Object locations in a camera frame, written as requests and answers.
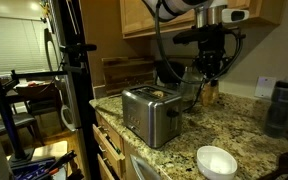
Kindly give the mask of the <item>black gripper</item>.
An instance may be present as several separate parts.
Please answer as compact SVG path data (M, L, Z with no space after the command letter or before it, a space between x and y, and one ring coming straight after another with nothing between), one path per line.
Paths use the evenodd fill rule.
M232 56L226 55L225 36L232 35L235 39L235 52ZM226 28L222 24L205 25L201 28L192 28L177 34L173 38L174 44L198 44L196 68L211 81L211 87L218 85L218 78L225 74L241 52L245 34L239 27Z

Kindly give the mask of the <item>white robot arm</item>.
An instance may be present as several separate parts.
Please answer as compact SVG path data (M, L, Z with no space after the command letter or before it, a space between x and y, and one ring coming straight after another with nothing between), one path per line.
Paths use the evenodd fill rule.
M142 0L154 18L154 27L160 56L168 71L177 80L187 84L216 81L225 74L239 56L246 37L239 27L227 28L225 24L238 23L249 18L249 11L228 8L227 0ZM194 25L173 37L174 44L196 42L197 70L203 75L198 81L181 78L171 67L161 38L161 22L169 22L194 11Z

